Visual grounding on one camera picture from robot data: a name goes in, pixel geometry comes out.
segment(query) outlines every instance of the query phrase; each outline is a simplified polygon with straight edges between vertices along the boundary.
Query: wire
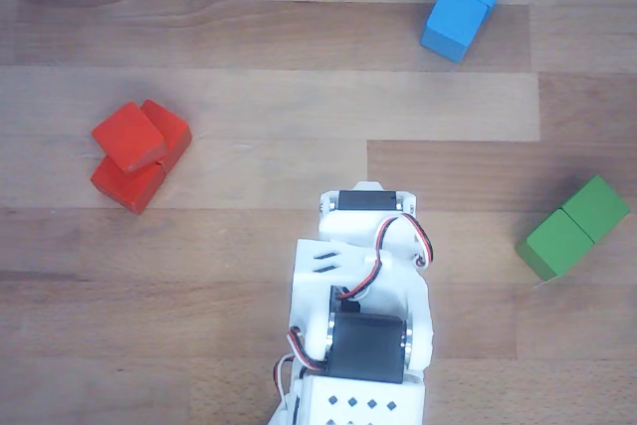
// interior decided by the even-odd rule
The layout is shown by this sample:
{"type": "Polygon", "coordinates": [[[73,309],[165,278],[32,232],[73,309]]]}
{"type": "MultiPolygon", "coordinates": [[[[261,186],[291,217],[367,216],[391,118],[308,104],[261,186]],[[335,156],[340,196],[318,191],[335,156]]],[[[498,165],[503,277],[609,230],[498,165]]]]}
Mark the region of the wire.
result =
{"type": "Polygon", "coordinates": [[[376,261],[374,262],[374,267],[371,269],[369,275],[356,286],[351,291],[343,292],[338,295],[339,299],[355,299],[360,300],[364,298],[364,296],[359,296],[364,291],[367,291],[367,288],[371,286],[378,274],[380,273],[380,268],[382,267],[382,262],[380,261],[380,250],[382,249],[382,244],[385,239],[385,234],[387,234],[387,230],[389,226],[399,218],[405,218],[416,230],[416,239],[420,243],[420,247],[422,248],[423,255],[416,255],[414,258],[414,264],[416,267],[421,269],[427,269],[429,265],[434,260],[434,248],[429,240],[429,237],[425,233],[425,230],[422,229],[420,223],[414,218],[411,214],[402,213],[400,216],[395,216],[393,218],[387,219],[384,223],[380,225],[378,232],[376,233],[376,242],[375,242],[375,250],[376,250],[376,261]]]}
{"type": "Polygon", "coordinates": [[[402,213],[402,217],[406,218],[407,221],[411,223],[411,225],[416,230],[416,238],[420,243],[420,247],[422,248],[423,256],[416,256],[415,264],[417,267],[422,269],[427,269],[431,263],[434,261],[434,247],[429,240],[429,236],[425,233],[425,230],[422,229],[420,223],[409,213],[402,213]]]}
{"type": "Polygon", "coordinates": [[[382,248],[382,242],[385,239],[385,234],[387,233],[387,229],[389,228],[389,225],[393,223],[399,217],[400,216],[389,218],[384,223],[381,224],[380,228],[378,229],[378,233],[376,233],[376,244],[375,244],[376,261],[374,262],[374,267],[371,269],[371,272],[362,281],[362,283],[360,283],[351,291],[347,291],[346,293],[340,293],[338,295],[339,299],[351,299],[354,296],[359,295],[365,289],[367,289],[371,285],[371,283],[373,283],[376,280],[376,278],[378,277],[378,274],[380,273],[380,268],[382,267],[382,262],[380,261],[380,249],[382,248]]]}
{"type": "Polygon", "coordinates": [[[300,336],[301,330],[297,326],[293,325],[290,327],[287,339],[297,360],[301,363],[301,365],[307,367],[309,370],[324,370],[324,362],[314,360],[306,353],[306,350],[301,343],[300,336]]]}
{"type": "Polygon", "coordinates": [[[277,386],[277,390],[279,390],[279,395],[281,395],[281,402],[284,404],[285,407],[287,407],[287,404],[285,393],[283,391],[283,382],[281,380],[281,370],[284,363],[291,362],[294,360],[294,358],[295,355],[293,353],[286,353],[279,360],[277,360],[277,363],[275,363],[275,367],[272,370],[272,377],[275,381],[275,385],[277,386]]]}

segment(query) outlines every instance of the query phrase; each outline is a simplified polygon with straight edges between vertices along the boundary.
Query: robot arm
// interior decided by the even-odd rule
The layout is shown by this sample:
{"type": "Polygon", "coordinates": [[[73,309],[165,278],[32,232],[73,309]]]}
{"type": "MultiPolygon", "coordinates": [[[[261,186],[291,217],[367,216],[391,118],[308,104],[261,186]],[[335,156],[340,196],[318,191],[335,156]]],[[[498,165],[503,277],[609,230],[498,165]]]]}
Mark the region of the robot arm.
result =
{"type": "Polygon", "coordinates": [[[291,390],[270,425],[421,424],[433,328],[418,269],[433,249],[416,198],[360,182],[320,204],[319,240],[297,245],[291,390]]]}

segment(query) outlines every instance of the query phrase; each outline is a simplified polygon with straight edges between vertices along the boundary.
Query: green block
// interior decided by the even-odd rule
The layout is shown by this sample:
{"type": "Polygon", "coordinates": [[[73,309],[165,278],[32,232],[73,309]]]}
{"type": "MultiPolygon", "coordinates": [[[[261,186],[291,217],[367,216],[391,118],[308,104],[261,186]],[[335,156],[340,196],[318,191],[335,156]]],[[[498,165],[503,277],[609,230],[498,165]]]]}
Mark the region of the green block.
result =
{"type": "Polygon", "coordinates": [[[630,213],[628,205],[599,176],[561,207],[595,243],[630,213]]]}
{"type": "Polygon", "coordinates": [[[561,209],[548,216],[516,246],[516,251],[544,281],[561,276],[579,261],[593,242],[561,209]]]}

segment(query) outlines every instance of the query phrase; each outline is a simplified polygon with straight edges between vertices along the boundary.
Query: wooden floor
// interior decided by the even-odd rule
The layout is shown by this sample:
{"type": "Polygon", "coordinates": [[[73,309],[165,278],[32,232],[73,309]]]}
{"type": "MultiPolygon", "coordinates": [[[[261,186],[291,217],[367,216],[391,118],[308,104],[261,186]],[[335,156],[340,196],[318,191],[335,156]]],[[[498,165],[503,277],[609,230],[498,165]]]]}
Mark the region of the wooden floor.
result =
{"type": "Polygon", "coordinates": [[[637,424],[637,218],[540,284],[514,242],[601,174],[637,208],[637,0],[0,0],[0,423],[263,425],[326,190],[419,196],[428,425],[637,424]],[[89,183],[147,98],[194,141],[134,217],[89,183]]]}

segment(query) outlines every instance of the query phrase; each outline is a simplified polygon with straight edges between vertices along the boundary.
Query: red block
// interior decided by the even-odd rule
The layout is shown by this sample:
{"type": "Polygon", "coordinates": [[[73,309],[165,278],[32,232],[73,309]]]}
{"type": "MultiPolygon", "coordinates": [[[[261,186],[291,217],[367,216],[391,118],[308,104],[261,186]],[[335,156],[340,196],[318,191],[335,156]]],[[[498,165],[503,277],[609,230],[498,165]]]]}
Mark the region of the red block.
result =
{"type": "Polygon", "coordinates": [[[144,166],[132,173],[124,173],[107,156],[93,173],[91,182],[101,193],[124,208],[141,214],[165,177],[166,172],[158,163],[144,166]]]}
{"type": "Polygon", "coordinates": [[[122,106],[96,126],[93,138],[125,172],[158,161],[167,152],[161,132],[133,103],[122,106]]]}
{"type": "Polygon", "coordinates": [[[163,166],[166,173],[169,173],[192,140],[192,133],[188,123],[151,100],[146,100],[143,103],[141,111],[150,119],[166,140],[168,152],[159,160],[159,163],[163,166]]]}

